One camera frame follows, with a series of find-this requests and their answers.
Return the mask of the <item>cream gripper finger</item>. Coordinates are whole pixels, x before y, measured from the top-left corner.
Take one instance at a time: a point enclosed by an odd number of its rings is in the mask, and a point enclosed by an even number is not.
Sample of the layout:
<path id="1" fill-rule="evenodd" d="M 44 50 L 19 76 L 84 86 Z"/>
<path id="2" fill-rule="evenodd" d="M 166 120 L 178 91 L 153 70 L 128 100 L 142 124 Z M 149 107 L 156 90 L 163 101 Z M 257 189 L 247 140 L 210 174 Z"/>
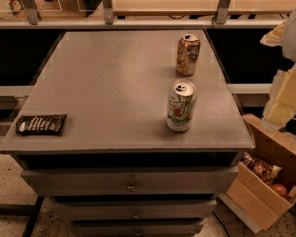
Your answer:
<path id="1" fill-rule="evenodd" d="M 281 24 L 276 26 L 273 30 L 265 34 L 261 38 L 260 43 L 269 47 L 282 46 L 282 37 L 283 37 L 285 25 L 286 25 L 286 22 L 283 21 Z"/>
<path id="2" fill-rule="evenodd" d="M 281 127 L 296 115 L 296 63 L 288 71 L 278 70 L 273 78 L 263 120 Z"/>

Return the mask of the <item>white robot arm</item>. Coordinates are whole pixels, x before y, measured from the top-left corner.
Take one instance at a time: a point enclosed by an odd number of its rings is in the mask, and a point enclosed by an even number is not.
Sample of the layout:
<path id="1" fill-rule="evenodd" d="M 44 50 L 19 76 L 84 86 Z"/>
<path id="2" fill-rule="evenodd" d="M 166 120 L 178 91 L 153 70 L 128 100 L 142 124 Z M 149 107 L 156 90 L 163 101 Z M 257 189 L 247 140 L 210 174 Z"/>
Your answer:
<path id="1" fill-rule="evenodd" d="M 279 70 L 273 78 L 263 119 L 284 127 L 296 115 L 296 9 L 287 20 L 262 37 L 260 43 L 282 47 L 282 54 L 294 65 L 287 72 Z"/>

